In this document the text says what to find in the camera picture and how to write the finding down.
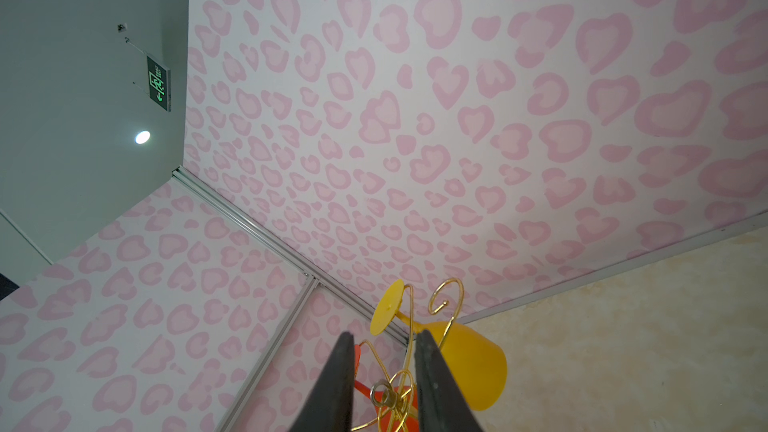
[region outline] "ceiling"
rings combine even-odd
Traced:
[[[0,208],[55,262],[181,163],[187,0],[4,0],[0,16]],[[133,85],[145,62],[120,23],[171,68],[172,113]],[[44,266],[0,218],[0,272]]]
[[[766,6],[190,0],[184,164],[365,300],[477,311],[768,208]]]

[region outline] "recessed downlight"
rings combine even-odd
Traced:
[[[149,134],[149,131],[147,131],[147,130],[142,130],[141,132],[139,132],[138,134],[136,134],[136,143],[137,143],[137,144],[143,144],[143,143],[145,143],[147,140],[149,140],[149,135],[150,135],[150,134]]]

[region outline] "metal frame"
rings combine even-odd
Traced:
[[[758,228],[768,226],[768,212],[763,212],[757,216],[744,219],[735,224],[729,226],[716,228],[693,237],[678,242],[677,244],[667,245],[667,247],[648,252],[648,254],[640,255],[639,257],[631,258],[629,260],[620,262],[618,264],[609,265],[591,274],[582,275],[581,277],[572,278],[569,281],[561,282],[557,285],[553,285],[550,288],[533,292],[532,294],[518,297],[503,304],[494,305],[493,307],[486,308],[480,312],[474,314],[468,314],[460,318],[458,322],[460,324],[468,324],[480,320],[482,318],[489,317],[500,312],[508,311],[509,309],[520,307],[522,305],[530,304],[542,300],[543,298],[551,297],[552,295],[566,292],[574,288],[581,287],[582,285],[591,284],[604,278],[612,277],[616,274],[626,272],[644,265],[653,264],[659,260],[672,257],[674,255],[684,254],[688,251],[695,250],[705,245],[714,244],[727,238],[732,238],[737,235],[746,234],[752,232]]]
[[[227,409],[224,418],[221,420],[221,422],[219,422],[219,426],[216,428],[216,432],[228,432],[229,430],[234,429],[235,424],[237,424],[237,420],[240,418],[240,413],[248,404],[248,399],[250,399],[250,396],[256,390],[256,386],[258,385],[259,380],[261,380],[261,378],[264,376],[266,367],[275,357],[275,354],[277,354],[277,350],[283,343],[283,339],[285,339],[286,335],[288,335],[288,331],[290,330],[291,326],[293,326],[293,322],[295,322],[299,317],[299,314],[301,313],[302,309],[304,309],[304,305],[306,304],[306,301],[309,300],[312,291],[315,290],[319,284],[320,282],[316,278],[307,277],[306,282],[304,282],[304,285],[299,291],[298,296],[296,296],[296,300],[293,301],[293,304],[288,311],[288,315],[283,317],[283,320],[280,321],[280,324],[277,326],[277,330],[275,331],[274,335],[266,344],[261,357],[259,357],[256,365],[251,370],[250,374],[248,374],[248,378],[243,383],[243,387],[241,387],[240,391],[237,393],[235,402],[233,402],[230,408]]]
[[[279,237],[267,230],[264,226],[253,220],[248,214],[227,201],[218,192],[209,187],[205,182],[195,177],[192,172],[184,167],[174,170],[173,178],[181,185],[190,190],[197,197],[201,198],[209,206],[215,208],[220,214],[227,217],[236,225],[248,232],[256,240],[261,242],[269,250],[282,257],[283,260],[292,264],[308,277],[313,277],[332,294],[341,299],[344,303],[355,309],[360,315],[370,319],[373,317],[375,308],[368,302],[365,302],[348,288],[344,287],[339,281],[331,277],[327,272],[313,264],[309,259],[299,254]],[[408,345],[408,334],[400,327],[390,324],[385,332],[393,339],[404,346]]]

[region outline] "beige floor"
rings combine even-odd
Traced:
[[[768,430],[768,228],[471,326],[509,368],[487,432]]]

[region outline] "wall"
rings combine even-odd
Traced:
[[[470,324],[509,379],[503,430],[768,429],[768,228]]]
[[[768,208],[767,6],[190,0],[184,163],[368,302],[477,311]]]
[[[187,0],[4,0],[0,16],[0,208],[57,261],[181,164]],[[123,22],[172,69],[172,113],[132,84],[146,61]],[[3,231],[0,273],[31,280],[32,254]]]
[[[168,182],[0,302],[0,430],[211,432],[303,281]]]
[[[390,374],[400,370],[405,348],[385,334],[372,338],[369,323],[327,290],[316,289],[249,399],[234,430],[285,432],[304,405],[342,331],[352,332],[358,344],[363,339],[372,341]],[[366,346],[362,347],[356,378],[368,387],[384,378]],[[354,392],[353,400],[352,423],[355,426],[376,416],[370,401],[360,392]]]

